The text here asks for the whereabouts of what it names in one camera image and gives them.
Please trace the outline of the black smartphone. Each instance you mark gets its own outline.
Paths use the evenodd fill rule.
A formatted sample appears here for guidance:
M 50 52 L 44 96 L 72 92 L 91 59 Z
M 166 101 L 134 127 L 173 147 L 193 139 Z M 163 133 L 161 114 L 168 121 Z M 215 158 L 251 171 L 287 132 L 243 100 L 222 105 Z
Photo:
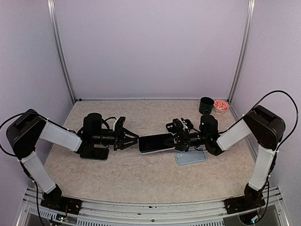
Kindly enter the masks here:
M 167 133 L 139 137 L 138 147 L 139 146 L 163 146 L 164 140 L 166 139 L 166 135 Z

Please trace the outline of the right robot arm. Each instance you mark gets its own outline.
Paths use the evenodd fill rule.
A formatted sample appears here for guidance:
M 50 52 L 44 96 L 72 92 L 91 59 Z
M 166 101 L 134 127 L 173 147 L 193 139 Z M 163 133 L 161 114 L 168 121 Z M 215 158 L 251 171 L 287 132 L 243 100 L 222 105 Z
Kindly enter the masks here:
M 250 209 L 259 201 L 257 192 L 267 183 L 276 159 L 277 148 L 283 138 L 283 119 L 257 105 L 225 132 L 218 131 L 218 121 L 212 115 L 201 116 L 198 132 L 190 133 L 185 120 L 173 119 L 171 126 L 174 132 L 164 141 L 166 146 L 178 151 L 188 151 L 191 146 L 204 145 L 214 156 L 221 155 L 247 136 L 253 135 L 257 140 L 258 153 L 253 174 L 246 186 L 246 190 L 250 191 L 241 197 L 240 204 L 243 208 Z

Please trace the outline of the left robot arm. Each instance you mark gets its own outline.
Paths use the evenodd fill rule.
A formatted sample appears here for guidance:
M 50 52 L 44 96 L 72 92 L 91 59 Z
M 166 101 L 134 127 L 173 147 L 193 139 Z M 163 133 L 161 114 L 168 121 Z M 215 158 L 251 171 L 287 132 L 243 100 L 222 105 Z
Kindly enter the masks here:
M 13 156 L 18 159 L 29 178 L 46 194 L 47 201 L 55 209 L 62 209 L 66 199 L 55 191 L 58 186 L 44 167 L 38 148 L 42 144 L 58 145 L 76 153 L 82 159 L 105 161 L 109 149 L 124 150 L 137 144 L 139 136 L 124 127 L 124 116 L 108 124 L 99 113 L 89 113 L 83 119 L 78 132 L 63 127 L 29 109 L 8 119 L 6 137 Z

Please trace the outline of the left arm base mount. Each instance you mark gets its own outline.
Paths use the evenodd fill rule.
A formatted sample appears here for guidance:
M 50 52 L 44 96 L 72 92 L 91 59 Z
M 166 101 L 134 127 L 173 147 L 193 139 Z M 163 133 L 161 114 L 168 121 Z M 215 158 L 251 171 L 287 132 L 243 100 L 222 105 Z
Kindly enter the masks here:
M 82 201 L 80 199 L 62 196 L 60 193 L 55 193 L 52 191 L 48 194 L 43 194 L 40 204 L 42 207 L 46 207 L 51 210 L 79 215 Z

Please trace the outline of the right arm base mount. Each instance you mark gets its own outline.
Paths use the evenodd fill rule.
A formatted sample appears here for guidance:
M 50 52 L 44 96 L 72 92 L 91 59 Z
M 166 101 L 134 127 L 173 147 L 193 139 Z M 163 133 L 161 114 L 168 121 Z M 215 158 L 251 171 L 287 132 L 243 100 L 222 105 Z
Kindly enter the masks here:
M 262 190 L 255 191 L 247 186 L 244 195 L 225 199 L 224 204 L 227 214 L 234 214 L 264 206 L 265 200 Z

